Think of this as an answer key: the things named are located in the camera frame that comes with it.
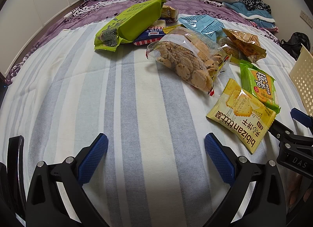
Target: bibizan biscuit package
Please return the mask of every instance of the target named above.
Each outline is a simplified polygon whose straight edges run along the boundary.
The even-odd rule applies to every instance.
[[[207,117],[235,133],[253,154],[273,123],[276,112],[229,79]]]

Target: clear plastic bag of cookies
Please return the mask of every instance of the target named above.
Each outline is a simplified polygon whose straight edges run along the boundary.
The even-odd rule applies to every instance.
[[[217,43],[183,27],[176,27],[161,40],[149,44],[147,58],[156,59],[210,95],[214,93],[215,78],[229,63],[229,56]]]

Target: blue wafer package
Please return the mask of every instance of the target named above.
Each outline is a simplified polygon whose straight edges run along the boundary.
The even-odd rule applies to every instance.
[[[144,45],[160,40],[165,33],[163,28],[166,27],[165,20],[157,20],[150,27],[148,27],[143,33],[134,40],[134,45]]]
[[[180,17],[178,20],[186,28],[199,32],[214,42],[217,42],[221,37],[226,37],[223,32],[224,24],[209,15]]]

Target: metal screw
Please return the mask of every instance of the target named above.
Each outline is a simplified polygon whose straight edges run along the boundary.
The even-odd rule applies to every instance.
[[[269,164],[270,164],[270,166],[275,166],[276,165],[276,163],[273,160],[270,160]]]
[[[67,164],[71,164],[74,161],[74,157],[69,156],[67,159],[65,159],[65,162]]]
[[[239,161],[242,162],[242,163],[246,163],[247,159],[244,156],[240,156],[239,157]]]
[[[39,161],[37,164],[38,167],[43,167],[43,165],[44,165],[44,161]]]

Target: wall outlet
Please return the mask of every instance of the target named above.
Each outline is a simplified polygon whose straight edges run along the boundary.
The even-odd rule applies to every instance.
[[[305,20],[305,21],[306,21],[306,19],[308,18],[307,14],[304,13],[303,11],[301,11],[300,17],[301,17],[303,20]]]
[[[306,19],[306,23],[310,25],[311,28],[313,28],[313,20],[310,17]]]
[[[308,15],[306,13],[304,13],[303,11],[301,11],[300,13],[300,17],[305,20],[305,22],[311,27],[313,28],[313,20],[308,17]]]

